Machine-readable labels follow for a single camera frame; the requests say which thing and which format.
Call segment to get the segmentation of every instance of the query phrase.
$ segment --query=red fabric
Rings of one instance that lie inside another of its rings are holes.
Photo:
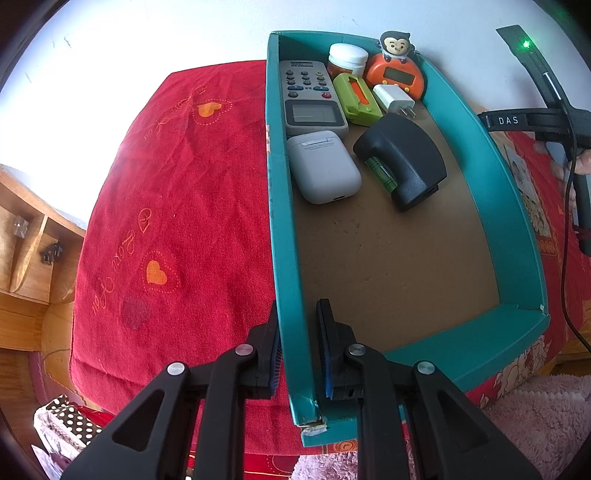
[[[552,360],[564,344],[574,338],[566,325],[561,303],[560,276],[564,251],[564,199],[550,170],[551,157],[540,150],[534,139],[523,132],[508,132],[515,152],[525,160],[541,209],[530,208],[530,217],[536,218],[535,238],[540,249],[550,325],[536,342],[512,365],[473,389],[467,396],[476,404],[486,405],[527,380],[545,362]],[[566,278],[566,300],[569,316],[577,328],[591,321],[591,258],[583,255],[576,233],[569,233],[569,257]]]
[[[89,419],[92,423],[96,423],[99,427],[104,427],[113,419],[112,413],[92,410],[92,408],[88,408],[83,405],[74,404],[74,406],[76,407],[76,410],[80,412],[80,415],[84,415],[87,419]]]
[[[211,362],[275,297],[265,62],[169,75],[133,122],[80,257],[70,374],[117,413],[171,361]],[[298,454],[284,379],[246,407],[246,451]]]

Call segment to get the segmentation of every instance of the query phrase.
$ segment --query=wooden shelf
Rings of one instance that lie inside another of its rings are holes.
[[[25,238],[13,234],[17,216],[29,222]],[[85,235],[0,165],[0,348],[41,349],[47,306],[74,299]],[[43,263],[42,252],[58,241],[59,261]]]

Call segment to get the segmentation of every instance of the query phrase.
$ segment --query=white jar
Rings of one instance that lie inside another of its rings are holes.
[[[362,76],[367,60],[368,53],[361,47],[349,43],[333,43],[326,70],[333,80],[339,73]]]

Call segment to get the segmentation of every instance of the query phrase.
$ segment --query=orange heart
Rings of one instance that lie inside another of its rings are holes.
[[[209,102],[204,103],[203,105],[199,105],[198,112],[201,116],[212,116],[216,110],[219,110],[222,107],[221,103],[217,102]]]
[[[148,280],[148,283],[156,283],[156,285],[164,285],[166,283],[166,273],[160,270],[160,264],[156,260],[150,260],[148,262],[146,280]]]

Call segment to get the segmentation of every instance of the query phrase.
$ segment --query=white usb charger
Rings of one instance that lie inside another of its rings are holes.
[[[374,97],[385,112],[415,117],[413,111],[414,100],[398,85],[376,85],[374,87]]]

